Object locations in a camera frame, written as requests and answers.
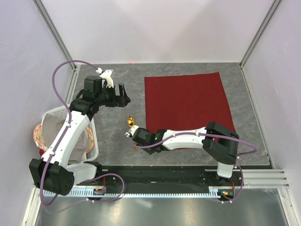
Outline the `red cloth napkin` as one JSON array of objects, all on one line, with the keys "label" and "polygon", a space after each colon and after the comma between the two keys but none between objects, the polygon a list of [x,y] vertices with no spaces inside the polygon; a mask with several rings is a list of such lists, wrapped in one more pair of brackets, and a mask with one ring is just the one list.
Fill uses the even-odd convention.
[{"label": "red cloth napkin", "polygon": [[146,129],[191,130],[216,122],[234,131],[219,73],[146,77]]}]

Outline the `gold spoon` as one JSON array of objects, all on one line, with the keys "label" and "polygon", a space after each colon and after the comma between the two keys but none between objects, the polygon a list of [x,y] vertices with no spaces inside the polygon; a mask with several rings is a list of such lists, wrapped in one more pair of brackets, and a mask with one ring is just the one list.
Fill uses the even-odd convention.
[{"label": "gold spoon", "polygon": [[[135,125],[135,119],[134,119],[134,117],[133,116],[128,116],[128,118],[127,118],[127,125],[128,125],[128,127],[133,127],[134,125]],[[138,151],[138,148],[137,147],[133,147],[133,150],[136,152],[136,151]]]}]

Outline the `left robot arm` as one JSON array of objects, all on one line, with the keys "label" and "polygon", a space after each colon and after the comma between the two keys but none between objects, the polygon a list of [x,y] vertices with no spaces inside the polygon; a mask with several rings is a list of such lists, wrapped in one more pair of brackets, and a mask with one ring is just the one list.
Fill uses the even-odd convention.
[{"label": "left robot arm", "polygon": [[112,74],[113,70],[105,70],[99,76],[85,78],[84,88],[66,108],[68,115],[53,143],[40,159],[31,160],[29,169],[41,191],[65,196],[81,182],[99,185],[103,181],[103,173],[95,165],[68,161],[77,140],[101,106],[125,107],[130,103],[122,83],[116,94]]}]

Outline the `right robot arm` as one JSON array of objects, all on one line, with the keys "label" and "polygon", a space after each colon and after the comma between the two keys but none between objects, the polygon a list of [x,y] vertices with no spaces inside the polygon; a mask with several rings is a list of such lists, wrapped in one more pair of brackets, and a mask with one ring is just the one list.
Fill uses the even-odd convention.
[{"label": "right robot arm", "polygon": [[125,136],[136,142],[149,155],[175,149],[202,149],[218,163],[216,182],[224,186],[232,180],[238,153],[236,140],[239,139],[239,135],[216,122],[210,122],[206,127],[199,129],[159,129],[156,133],[134,125]]}]

